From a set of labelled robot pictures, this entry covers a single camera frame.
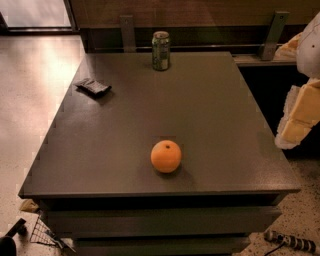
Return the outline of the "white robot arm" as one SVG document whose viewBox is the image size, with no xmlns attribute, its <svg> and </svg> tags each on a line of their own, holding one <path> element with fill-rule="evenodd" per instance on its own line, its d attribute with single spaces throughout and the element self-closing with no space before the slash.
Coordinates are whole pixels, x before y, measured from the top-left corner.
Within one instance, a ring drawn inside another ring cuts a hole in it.
<svg viewBox="0 0 320 256">
<path fill-rule="evenodd" d="M 275 57 L 295 60 L 298 72 L 309 78 L 301 87 L 291 86 L 277 128 L 276 146 L 292 149 L 320 122 L 320 13 L 279 47 Z"/>
</svg>

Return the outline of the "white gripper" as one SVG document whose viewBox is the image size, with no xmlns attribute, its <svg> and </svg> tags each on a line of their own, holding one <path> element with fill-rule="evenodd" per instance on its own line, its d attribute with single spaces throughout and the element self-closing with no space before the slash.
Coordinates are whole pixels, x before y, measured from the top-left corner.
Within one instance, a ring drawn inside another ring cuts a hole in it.
<svg viewBox="0 0 320 256">
<path fill-rule="evenodd" d="M 302 87 L 292 86 L 283 108 L 275 144 L 280 149 L 293 149 L 320 121 L 320 80 L 312 80 Z"/>
</svg>

